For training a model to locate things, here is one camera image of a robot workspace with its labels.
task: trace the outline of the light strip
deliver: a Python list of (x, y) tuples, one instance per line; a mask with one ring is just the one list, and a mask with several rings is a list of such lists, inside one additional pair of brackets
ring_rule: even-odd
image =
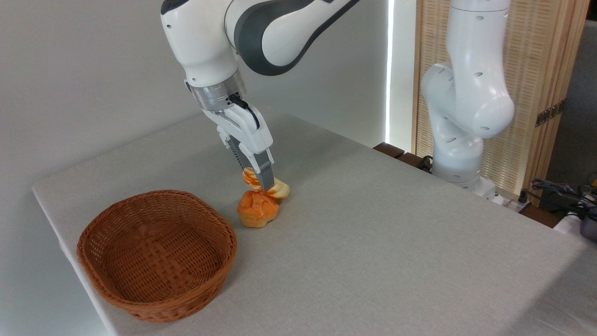
[(392, 83), (392, 49), (394, 39), (394, 1), (387, 8), (387, 65), (386, 65), (386, 125), (385, 142), (390, 143), (390, 84)]

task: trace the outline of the orange bun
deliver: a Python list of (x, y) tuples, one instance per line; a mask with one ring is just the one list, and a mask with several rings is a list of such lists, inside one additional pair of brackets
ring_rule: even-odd
[(236, 212), (246, 227), (262, 228), (276, 218), (279, 208), (274, 199), (249, 190), (242, 195)]
[(244, 169), (244, 171), (242, 172), (242, 179), (254, 191), (258, 191), (260, 193), (266, 194), (267, 196), (274, 198), (276, 200), (283, 200), (286, 197), (288, 197), (288, 194), (290, 193), (290, 187), (286, 183), (280, 181), (277, 178), (273, 178), (273, 181), (274, 181), (273, 187), (264, 193), (261, 190), (261, 185), (259, 184), (257, 175), (255, 175), (255, 170), (253, 170), (253, 168), (251, 168), (251, 167), (247, 167)]

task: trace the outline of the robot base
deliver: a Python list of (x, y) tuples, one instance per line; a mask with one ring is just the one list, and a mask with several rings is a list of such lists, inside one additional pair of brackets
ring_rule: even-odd
[(472, 191), (473, 193), (483, 198), (486, 198), (494, 203), (502, 204), (504, 201), (504, 198), (498, 195), (496, 185), (489, 179), (484, 178), (483, 176), (479, 176), (470, 182), (453, 184), (457, 185), (460, 188)]

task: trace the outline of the black cable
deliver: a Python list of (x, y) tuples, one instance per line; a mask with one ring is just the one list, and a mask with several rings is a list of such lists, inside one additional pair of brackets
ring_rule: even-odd
[(249, 107), (249, 103), (242, 100), (239, 96), (236, 95), (236, 93), (228, 96), (228, 99), (230, 99), (230, 101), (233, 102), (234, 104), (237, 104), (241, 108), (244, 108), (247, 111), (249, 111), (249, 113), (251, 113), (251, 115), (253, 116), (253, 119), (255, 119), (255, 125), (257, 125), (257, 129), (259, 129), (259, 127), (261, 126), (261, 125), (259, 125), (259, 119), (257, 119), (255, 112), (253, 112), (253, 110)]
[(535, 194), (531, 193), (529, 190), (526, 190), (526, 189), (523, 189), (523, 190), (527, 193), (527, 195), (533, 196), (534, 198), (536, 198), (542, 202), (545, 202), (551, 206), (559, 207), (561, 209), (566, 209), (570, 212), (578, 213), (579, 215), (583, 215), (583, 216), (595, 216), (594, 212), (581, 210), (581, 209), (584, 209), (582, 207), (569, 207), (569, 206), (563, 206), (561, 204), (552, 203), (550, 201), (543, 200), (541, 198), (541, 196), (535, 195)]
[(597, 206), (595, 201), (583, 196), (580, 193), (576, 193), (569, 185), (563, 183), (554, 183), (542, 179), (534, 179), (531, 182), (531, 189), (533, 190), (546, 190), (553, 193), (557, 193), (560, 197), (567, 198), (569, 200), (581, 203), (590, 203)]
[[(576, 206), (576, 204), (573, 203), (573, 204), (568, 204), (566, 206), (574, 207), (574, 206)], [(550, 213), (558, 213), (558, 212), (562, 212), (562, 211), (568, 211), (568, 210), (566, 210), (566, 209), (555, 209), (555, 210), (551, 210)]]
[(582, 187), (588, 187), (588, 188), (589, 188), (589, 190), (591, 190), (591, 186), (590, 186), (590, 185), (586, 185), (586, 184), (585, 184), (585, 185), (579, 185), (578, 187), (576, 187), (576, 191), (578, 191), (578, 193), (579, 193), (580, 195), (582, 195), (582, 194), (583, 194), (582, 190), (580, 189), (580, 188), (582, 188)]

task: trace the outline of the white wall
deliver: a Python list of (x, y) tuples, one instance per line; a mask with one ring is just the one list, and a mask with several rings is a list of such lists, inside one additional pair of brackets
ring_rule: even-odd
[[(30, 186), (196, 115), (161, 31), (160, 4), (0, 2), (2, 336), (106, 333)], [(291, 73), (262, 78), (245, 71), (249, 97), (379, 143), (386, 17), (385, 0), (361, 1)]]
[(413, 78), (417, 0), (394, 1), (389, 143), (412, 151)]

